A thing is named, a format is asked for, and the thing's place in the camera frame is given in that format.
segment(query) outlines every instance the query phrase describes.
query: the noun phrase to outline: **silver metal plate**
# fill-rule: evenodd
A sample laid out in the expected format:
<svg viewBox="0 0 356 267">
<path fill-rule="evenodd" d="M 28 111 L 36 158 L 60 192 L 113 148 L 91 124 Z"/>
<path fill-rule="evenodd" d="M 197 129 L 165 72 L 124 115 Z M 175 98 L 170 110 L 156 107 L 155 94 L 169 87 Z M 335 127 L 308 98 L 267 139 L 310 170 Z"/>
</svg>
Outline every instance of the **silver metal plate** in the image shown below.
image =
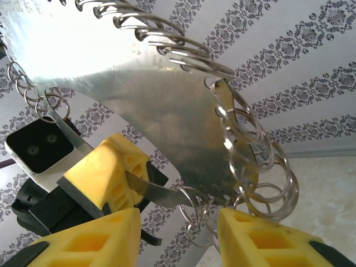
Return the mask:
<svg viewBox="0 0 356 267">
<path fill-rule="evenodd" d="M 177 168 L 184 184 L 207 194 L 235 196 L 228 174 L 227 151 L 215 113 L 215 100 L 205 86 L 214 77 L 199 70 L 184 71 L 169 62 L 149 41 L 130 29 L 117 29 L 114 15 L 97 19 L 88 3 L 82 12 L 74 0 L 0 1 L 0 22 L 7 54 L 19 63 L 40 95 L 52 86 L 67 87 L 101 102 L 138 129 Z M 129 18 L 125 24 L 143 24 Z M 229 88 L 221 98 L 231 108 Z M 63 121 L 58 124 L 83 156 L 86 144 Z M 250 146 L 241 144 L 253 158 Z"/>
</svg>

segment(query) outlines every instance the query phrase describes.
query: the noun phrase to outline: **wallpaper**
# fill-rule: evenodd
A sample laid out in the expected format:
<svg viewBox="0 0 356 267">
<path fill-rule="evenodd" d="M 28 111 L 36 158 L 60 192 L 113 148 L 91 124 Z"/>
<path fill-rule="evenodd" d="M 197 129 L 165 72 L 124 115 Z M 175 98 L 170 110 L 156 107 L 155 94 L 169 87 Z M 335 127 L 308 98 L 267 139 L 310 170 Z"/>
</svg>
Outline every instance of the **wallpaper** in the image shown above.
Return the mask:
<svg viewBox="0 0 356 267">
<path fill-rule="evenodd" d="M 356 151 L 355 0 L 130 2 L 179 24 L 209 47 L 212 60 L 234 69 L 231 86 L 288 154 Z M 7 64 L 7 58 L 0 61 L 0 161 L 9 158 L 4 138 L 36 118 L 7 79 Z M 167 158 L 129 123 L 80 93 L 62 88 L 61 95 L 92 146 L 121 132 L 170 178 L 167 186 L 181 183 Z M 7 233 L 0 240 L 0 264 L 37 238 L 17 225 L 10 208 L 26 178 L 17 165 L 0 170 L 0 230 Z M 150 204 L 141 217 L 142 227 L 164 241 L 160 247 L 141 243 L 139 266 L 194 266 L 204 254 L 188 241 L 177 208 Z M 196 229 L 197 240 L 205 233 Z"/>
</svg>

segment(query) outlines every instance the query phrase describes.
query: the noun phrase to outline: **camera lens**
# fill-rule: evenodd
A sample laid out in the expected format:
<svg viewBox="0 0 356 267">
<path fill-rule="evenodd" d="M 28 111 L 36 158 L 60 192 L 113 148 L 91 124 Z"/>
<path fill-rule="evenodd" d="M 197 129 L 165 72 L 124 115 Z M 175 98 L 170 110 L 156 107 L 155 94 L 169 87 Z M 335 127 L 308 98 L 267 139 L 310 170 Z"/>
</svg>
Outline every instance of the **camera lens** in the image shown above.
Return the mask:
<svg viewBox="0 0 356 267">
<path fill-rule="evenodd" d="M 57 141 L 57 136 L 56 135 L 48 135 L 47 136 L 47 142 L 48 143 L 55 143 Z"/>
<path fill-rule="evenodd" d="M 38 153 L 39 148 L 37 146 L 29 146 L 27 149 L 27 153 L 31 156 L 34 156 Z"/>
</svg>

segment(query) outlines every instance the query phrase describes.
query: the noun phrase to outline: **yellow foam pad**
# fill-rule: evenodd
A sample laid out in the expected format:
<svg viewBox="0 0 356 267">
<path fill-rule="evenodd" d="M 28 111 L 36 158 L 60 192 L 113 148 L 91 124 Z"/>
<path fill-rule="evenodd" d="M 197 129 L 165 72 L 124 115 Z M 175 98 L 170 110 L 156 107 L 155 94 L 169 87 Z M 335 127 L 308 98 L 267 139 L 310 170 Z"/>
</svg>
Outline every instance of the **yellow foam pad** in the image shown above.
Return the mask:
<svg viewBox="0 0 356 267">
<path fill-rule="evenodd" d="M 224 267 L 332 267 L 310 241 L 321 238 L 233 209 L 220 209 L 217 224 Z"/>
<path fill-rule="evenodd" d="M 150 161 L 150 157 L 142 152 L 135 144 L 121 134 L 114 134 L 102 143 L 110 144 L 123 158 L 125 170 L 148 181 L 149 175 L 147 173 L 146 164 Z M 143 196 L 131 190 L 133 203 L 139 203 Z"/>
<path fill-rule="evenodd" d="M 115 212 L 134 206 L 123 162 L 122 155 L 103 142 L 64 177 L 99 209 L 108 203 Z"/>
<path fill-rule="evenodd" d="M 140 236 L 139 209 L 122 210 L 35 241 L 50 245 L 29 267 L 134 267 Z"/>
</svg>

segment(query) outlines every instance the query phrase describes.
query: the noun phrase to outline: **spiral wire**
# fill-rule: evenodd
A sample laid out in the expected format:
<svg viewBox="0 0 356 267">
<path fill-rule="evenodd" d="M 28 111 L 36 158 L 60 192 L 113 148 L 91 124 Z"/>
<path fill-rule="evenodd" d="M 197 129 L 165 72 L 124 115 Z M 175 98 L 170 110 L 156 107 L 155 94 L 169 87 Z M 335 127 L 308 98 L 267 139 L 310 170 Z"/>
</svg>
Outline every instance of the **spiral wire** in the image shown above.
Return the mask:
<svg viewBox="0 0 356 267">
<path fill-rule="evenodd" d="M 66 5 L 65 0 L 61 0 L 61 3 L 64 6 Z M 79 11 L 83 11 L 83 7 L 87 3 L 97 3 L 97 5 L 93 8 L 93 14 L 98 19 L 101 19 L 108 14 L 115 14 L 113 18 L 113 25 L 120 30 L 134 30 L 135 36 L 139 41 L 143 41 L 148 36 L 167 37 L 173 41 L 148 41 L 147 44 L 149 46 L 156 47 L 160 54 L 169 56 L 169 61 L 180 65 L 183 70 L 190 71 L 193 68 L 219 77 L 209 86 L 209 89 L 214 95 L 216 101 L 216 114 L 220 117 L 221 128 L 225 139 L 224 145 L 229 152 L 230 172 L 238 185 L 236 189 L 236 198 L 232 197 L 231 199 L 228 199 L 225 206 L 232 205 L 233 208 L 236 209 L 237 205 L 243 201 L 246 203 L 249 213 L 265 219 L 280 221 L 289 216 L 298 202 L 299 186 L 294 173 L 290 169 L 288 160 L 283 150 L 276 142 L 269 139 L 268 134 L 257 121 L 251 107 L 236 90 L 229 87 L 232 98 L 240 106 L 233 109 L 225 107 L 217 93 L 220 83 L 225 83 L 233 79 L 234 71 L 212 61 L 209 49 L 201 43 L 186 38 L 184 31 L 176 24 L 156 15 L 147 13 L 141 8 L 129 4 L 126 0 L 75 0 L 75 5 Z M 146 25 L 123 25 L 128 18 L 139 19 L 145 22 Z M 30 84 L 27 76 L 22 72 L 18 73 L 16 79 L 12 77 L 11 67 L 14 64 L 16 64 L 16 62 L 12 61 L 9 65 L 8 76 L 11 81 L 14 82 L 16 90 L 19 94 L 23 96 L 25 101 L 36 110 L 37 115 L 39 115 L 39 112 L 46 111 L 38 107 L 39 102 L 42 99 L 50 96 L 57 96 L 59 97 L 59 100 L 54 106 L 52 106 L 52 108 L 56 109 L 60 105 L 60 102 L 64 101 L 67 105 L 67 114 L 65 116 L 65 118 L 67 118 L 70 112 L 69 105 L 64 98 L 54 94 L 53 90 L 55 89 L 51 89 L 51 92 L 45 96 L 39 96 L 37 99 L 27 97 L 27 92 L 35 85 Z M 24 80 L 26 85 L 21 85 L 20 79 Z M 244 121 L 252 125 L 254 131 L 247 131 L 244 127 L 242 127 L 242 125 L 238 122 L 237 117 L 243 118 Z M 254 154 L 255 156 L 262 156 L 266 160 L 258 163 L 250 158 L 247 158 L 234 146 L 234 142 L 231 141 L 231 137 L 233 137 L 234 140 L 243 140 L 252 147 L 262 147 L 262 151 L 254 152 Z M 254 185 L 253 182 L 248 179 L 248 174 L 262 174 L 263 172 L 270 170 L 273 166 L 280 166 L 284 170 L 286 180 L 283 188 L 270 183 Z M 262 187 L 268 187 L 276 190 L 277 195 L 273 197 L 264 197 L 263 195 L 255 192 L 256 189 Z M 205 224 L 210 232 L 211 240 L 214 237 L 217 237 L 216 230 L 208 224 L 208 222 L 211 221 L 215 222 L 213 219 L 209 218 L 209 210 L 211 209 L 211 204 L 214 201 L 214 198 L 211 197 L 209 198 L 210 200 L 203 201 L 198 196 L 193 197 L 188 194 L 186 191 L 187 189 L 191 188 L 186 186 L 180 186 L 177 188 L 177 190 L 180 190 L 190 200 L 195 210 L 195 217 L 189 217 L 185 209 L 181 205 L 179 206 L 185 220 L 188 222 L 187 235 L 189 240 L 194 245 L 202 248 L 212 244 L 218 246 L 218 244 L 214 241 L 208 244 L 198 244 L 194 241 L 194 238 L 191 235 L 191 229 L 193 227 Z M 267 212 L 260 211 L 251 202 L 251 200 L 264 204 L 267 207 Z M 278 201 L 282 201 L 282 205 L 276 211 L 272 211 L 270 205 Z"/>
</svg>

